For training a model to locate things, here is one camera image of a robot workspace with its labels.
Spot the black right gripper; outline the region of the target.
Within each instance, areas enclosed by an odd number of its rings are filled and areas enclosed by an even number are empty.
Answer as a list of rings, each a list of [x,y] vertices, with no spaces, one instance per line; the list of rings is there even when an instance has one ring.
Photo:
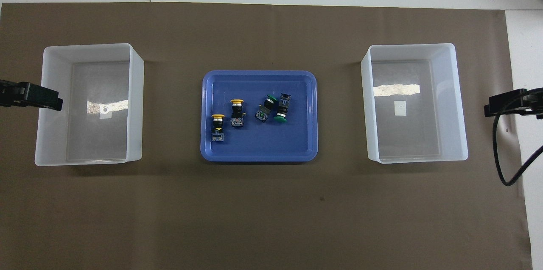
[[[484,116],[496,116],[500,110],[502,115],[535,115],[537,119],[543,118],[543,89],[531,89],[526,101],[520,95],[527,89],[515,89],[510,92],[490,96],[489,103],[484,106]]]

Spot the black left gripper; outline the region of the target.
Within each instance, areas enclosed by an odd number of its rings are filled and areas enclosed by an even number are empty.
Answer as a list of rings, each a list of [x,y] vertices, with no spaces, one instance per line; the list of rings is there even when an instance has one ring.
[[[0,105],[5,107],[35,106],[37,108],[61,111],[63,100],[59,92],[32,83],[0,81]]]

